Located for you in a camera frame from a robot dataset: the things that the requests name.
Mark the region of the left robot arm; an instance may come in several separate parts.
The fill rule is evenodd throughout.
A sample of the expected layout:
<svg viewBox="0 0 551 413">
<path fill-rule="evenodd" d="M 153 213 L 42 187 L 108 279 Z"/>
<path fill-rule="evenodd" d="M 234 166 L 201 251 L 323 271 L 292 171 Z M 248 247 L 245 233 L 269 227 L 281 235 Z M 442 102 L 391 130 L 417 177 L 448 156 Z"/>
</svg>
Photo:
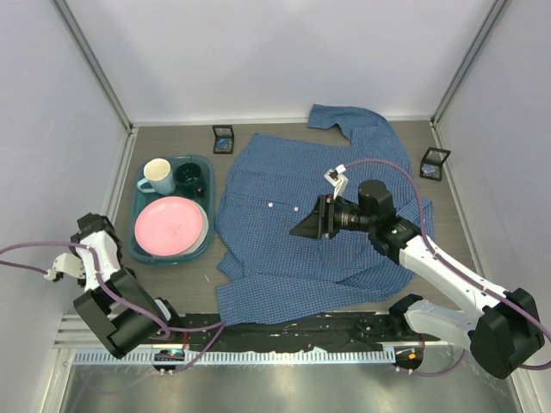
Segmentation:
<svg viewBox="0 0 551 413">
<path fill-rule="evenodd" d="M 121 263 L 121 240 L 108 217 L 87 213 L 77 220 L 71 253 L 81 262 L 84 293 L 74 309 L 117 359 L 156 335 L 166 343 L 183 333 L 183 321 L 166 299 L 154 299 Z"/>
</svg>

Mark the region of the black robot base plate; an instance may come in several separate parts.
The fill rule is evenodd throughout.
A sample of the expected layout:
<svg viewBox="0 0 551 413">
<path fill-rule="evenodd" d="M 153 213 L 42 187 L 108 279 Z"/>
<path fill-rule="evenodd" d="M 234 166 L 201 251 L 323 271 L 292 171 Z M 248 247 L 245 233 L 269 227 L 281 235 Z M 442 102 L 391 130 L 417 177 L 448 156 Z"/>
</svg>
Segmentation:
<svg viewBox="0 0 551 413">
<path fill-rule="evenodd" d="M 296 353 L 321 348 L 330 353 L 382 349 L 384 342 L 433 341 L 433 336 L 397 331 L 386 313 L 326 312 L 282 324 L 225 327 L 210 352 Z"/>
</svg>

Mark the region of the blue plaid shirt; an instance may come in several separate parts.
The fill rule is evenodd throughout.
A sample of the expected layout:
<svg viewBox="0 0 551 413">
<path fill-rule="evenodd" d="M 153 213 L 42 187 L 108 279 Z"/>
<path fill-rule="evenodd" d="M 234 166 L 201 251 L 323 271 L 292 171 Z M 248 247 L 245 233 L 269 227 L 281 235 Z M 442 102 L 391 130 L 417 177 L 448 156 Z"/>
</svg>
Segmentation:
<svg viewBox="0 0 551 413">
<path fill-rule="evenodd" d="M 356 198 L 361 182 L 380 180 L 401 217 L 434 231 L 432 203 L 416 196 L 410 159 L 385 118 L 365 108 L 316 105 L 308 125 L 338 126 L 348 144 L 256 133 L 229 170 L 216 218 L 227 247 L 219 268 L 228 279 L 216 297 L 227 325 L 278 324 L 383 301 L 412 279 L 410 270 L 376 252 L 365 233 L 319 240 L 289 234 L 332 191 L 324 178 L 330 168 L 347 166 L 346 199 Z"/>
</svg>

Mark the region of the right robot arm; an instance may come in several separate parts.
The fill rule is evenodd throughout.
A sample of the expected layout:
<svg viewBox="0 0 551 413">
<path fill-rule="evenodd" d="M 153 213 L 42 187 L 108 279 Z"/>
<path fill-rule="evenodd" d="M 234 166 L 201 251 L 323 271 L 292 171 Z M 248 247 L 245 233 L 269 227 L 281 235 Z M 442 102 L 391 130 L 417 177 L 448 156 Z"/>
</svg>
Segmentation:
<svg viewBox="0 0 551 413">
<path fill-rule="evenodd" d="M 411 294 L 391 308 L 388 327 L 400 340 L 427 334 L 468 351 L 493 377 L 505 379 L 540 350 L 544 333 L 534 298 L 522 288 L 508 292 L 480 278 L 445 254 L 422 230 L 400 217 L 386 185 L 362 182 L 358 201 L 320 195 L 313 210 L 290 233 L 335 237 L 340 231 L 368 233 L 382 256 L 425 278 L 457 310 Z"/>
</svg>

